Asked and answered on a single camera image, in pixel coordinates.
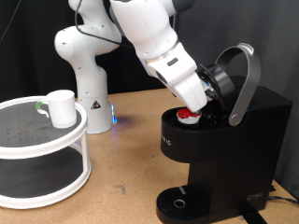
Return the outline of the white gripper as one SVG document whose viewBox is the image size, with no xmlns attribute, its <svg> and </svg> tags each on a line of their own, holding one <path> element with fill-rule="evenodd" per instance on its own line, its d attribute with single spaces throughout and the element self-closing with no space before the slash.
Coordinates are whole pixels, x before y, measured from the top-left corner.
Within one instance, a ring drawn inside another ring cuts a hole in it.
<svg viewBox="0 0 299 224">
<path fill-rule="evenodd" d="M 202 108 L 207 103 L 204 87 L 196 73 L 192 73 L 178 84 L 175 84 L 172 87 L 172 92 L 193 114 L 201 113 Z"/>
</svg>

